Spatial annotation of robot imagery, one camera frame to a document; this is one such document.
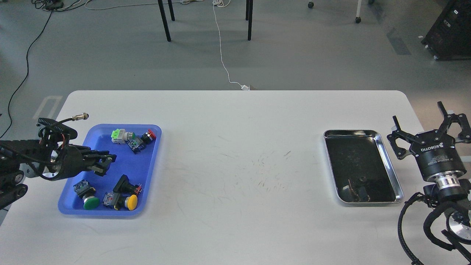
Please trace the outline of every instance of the chair leg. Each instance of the chair leg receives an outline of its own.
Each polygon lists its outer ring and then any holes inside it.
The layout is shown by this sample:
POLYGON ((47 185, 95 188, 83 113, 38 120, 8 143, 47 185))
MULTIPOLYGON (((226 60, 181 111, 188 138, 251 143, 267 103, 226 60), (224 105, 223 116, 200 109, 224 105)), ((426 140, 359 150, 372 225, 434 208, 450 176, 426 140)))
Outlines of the chair leg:
POLYGON ((360 9, 361 9, 361 0, 358 0, 357 17, 355 18, 355 22, 356 22, 356 23, 360 23, 360 22, 361 22, 360 9))
POLYGON ((249 0, 245 0, 245 20, 249 20, 249 0))
POLYGON ((168 4, 169 4, 169 9, 170 9, 170 18, 172 18, 172 21, 175 21, 175 15, 173 14, 172 0, 168 0, 168 4))
POLYGON ((169 25, 167 24, 167 17, 165 16, 165 10, 163 9, 163 2, 162 0, 157 0, 159 3, 160 15, 162 16, 163 28, 165 30, 165 35, 167 36, 167 41, 171 42, 172 39, 170 38, 169 32, 169 25))
POLYGON ((253 0, 249 0, 249 36, 247 40, 252 39, 252 12, 253 12, 253 0))

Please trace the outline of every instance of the yellow mushroom button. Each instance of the yellow mushroom button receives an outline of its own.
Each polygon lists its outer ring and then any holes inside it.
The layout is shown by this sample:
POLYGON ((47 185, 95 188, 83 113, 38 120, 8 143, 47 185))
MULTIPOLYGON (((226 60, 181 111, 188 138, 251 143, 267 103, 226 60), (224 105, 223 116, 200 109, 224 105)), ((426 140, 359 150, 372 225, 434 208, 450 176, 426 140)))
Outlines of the yellow mushroom button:
POLYGON ((136 195, 131 195, 126 198, 124 201, 124 206, 129 209, 129 211, 132 211, 136 209, 136 206, 138 205, 138 197, 136 195))

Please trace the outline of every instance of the green push button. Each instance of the green push button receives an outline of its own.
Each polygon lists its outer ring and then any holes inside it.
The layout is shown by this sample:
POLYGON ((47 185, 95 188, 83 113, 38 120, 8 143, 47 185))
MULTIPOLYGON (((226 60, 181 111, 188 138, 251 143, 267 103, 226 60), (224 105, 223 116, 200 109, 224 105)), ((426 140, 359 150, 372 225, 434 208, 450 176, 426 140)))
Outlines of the green push button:
POLYGON ((91 210, 91 209, 95 209, 96 207, 98 207, 99 204, 100 204, 100 199, 98 199, 97 197, 95 197, 95 196, 88 197, 84 200, 83 208, 85 210, 91 210))

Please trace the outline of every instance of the black table leg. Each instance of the black table leg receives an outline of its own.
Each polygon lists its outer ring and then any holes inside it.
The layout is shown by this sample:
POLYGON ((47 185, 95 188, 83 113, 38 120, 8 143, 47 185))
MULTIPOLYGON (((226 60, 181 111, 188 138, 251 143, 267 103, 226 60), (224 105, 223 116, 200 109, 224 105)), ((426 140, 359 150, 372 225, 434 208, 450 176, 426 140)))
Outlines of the black table leg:
POLYGON ((170 9, 170 17, 172 18, 172 21, 175 21, 175 15, 173 14, 172 0, 168 0, 168 3, 169 3, 169 9, 170 9))
POLYGON ((253 11, 253 0, 248 0, 249 1, 249 37, 247 40, 252 39, 252 11, 253 11))
POLYGON ((245 0, 245 20, 249 20, 249 0, 245 0))
POLYGON ((171 42, 172 39, 170 38, 169 32, 169 25, 167 24, 167 17, 165 16, 165 10, 163 9, 163 2, 162 0, 157 0, 159 3, 160 15, 162 16, 163 28, 165 29, 165 35, 167 36, 167 41, 171 42))

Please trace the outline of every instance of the white cable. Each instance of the white cable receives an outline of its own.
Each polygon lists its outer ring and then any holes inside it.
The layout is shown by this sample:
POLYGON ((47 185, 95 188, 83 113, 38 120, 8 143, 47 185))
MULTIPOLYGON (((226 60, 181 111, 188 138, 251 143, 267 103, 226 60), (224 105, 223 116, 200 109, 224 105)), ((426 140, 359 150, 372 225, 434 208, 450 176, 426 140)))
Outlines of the white cable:
POLYGON ((56 9, 56 11, 62 11, 62 10, 71 8, 71 7, 73 7, 73 6, 76 6, 76 5, 80 4, 80 2, 82 2, 82 0, 76 1, 75 3, 73 3, 72 5, 70 5, 70 6, 68 6, 68 7, 65 7, 65 8, 58 8, 58 9, 56 9))
POLYGON ((226 73, 227 73, 227 78, 229 79, 229 83, 231 84, 239 84, 241 88, 243 88, 244 86, 242 86, 240 83, 238 82, 231 82, 231 78, 229 76, 229 71, 227 70, 226 66, 224 65, 224 62, 222 61, 222 44, 221 44, 221 30, 219 29, 219 25, 218 25, 218 19, 216 18, 216 11, 214 10, 214 7, 216 5, 213 5, 212 6, 212 11, 214 12, 214 20, 216 21, 216 26, 218 26, 218 32, 219 32, 219 52, 221 53, 221 63, 222 63, 222 66, 224 67, 224 69, 226 70, 226 73))
POLYGON ((218 8, 225 8, 226 6, 229 5, 230 2, 231 0, 229 0, 229 2, 227 2, 226 5, 224 5, 224 0, 212 0, 212 5, 217 6, 218 8))
POLYGON ((182 5, 187 5, 187 4, 191 3, 191 2, 203 2, 203 1, 204 1, 204 0, 180 0, 180 3, 181 3, 182 5))
MULTIPOLYGON (((85 8, 86 9, 89 9, 89 10, 107 10, 107 9, 112 9, 112 8, 123 8, 123 7, 135 7, 135 6, 148 6, 148 5, 158 5, 158 3, 148 3, 148 4, 133 4, 133 5, 124 5, 124 6, 115 6, 115 7, 110 7, 110 8, 89 8, 87 7, 87 4, 89 2, 91 2, 92 0, 87 0, 87 2, 85 3, 85 8)), ((204 0, 181 0, 180 2, 172 2, 172 4, 177 4, 177 3, 181 3, 181 4, 189 4, 191 2, 202 2, 204 0)))

